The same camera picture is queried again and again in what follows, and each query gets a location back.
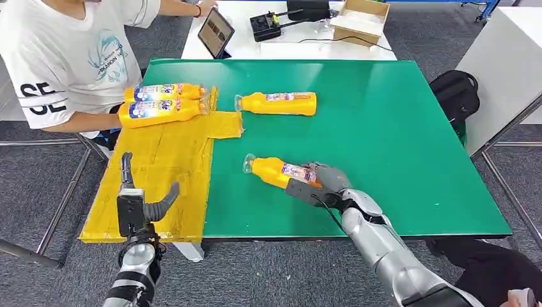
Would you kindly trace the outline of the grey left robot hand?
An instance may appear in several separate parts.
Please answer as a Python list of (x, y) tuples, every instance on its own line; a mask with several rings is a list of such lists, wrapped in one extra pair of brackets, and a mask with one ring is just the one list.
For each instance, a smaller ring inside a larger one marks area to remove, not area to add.
[(137, 225), (160, 221), (177, 199), (180, 185), (173, 182), (160, 201), (146, 203), (144, 190), (135, 187), (132, 177), (132, 156), (131, 152), (125, 152), (121, 157), (121, 185), (117, 197), (119, 223)]

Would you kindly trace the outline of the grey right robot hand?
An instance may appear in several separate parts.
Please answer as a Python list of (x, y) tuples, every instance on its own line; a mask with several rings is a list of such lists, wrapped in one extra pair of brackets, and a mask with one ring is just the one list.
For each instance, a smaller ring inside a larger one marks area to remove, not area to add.
[(332, 193), (339, 199), (342, 198), (344, 190), (352, 186), (347, 176), (336, 167), (316, 161), (308, 162), (304, 166), (315, 172), (316, 179), (325, 192)]

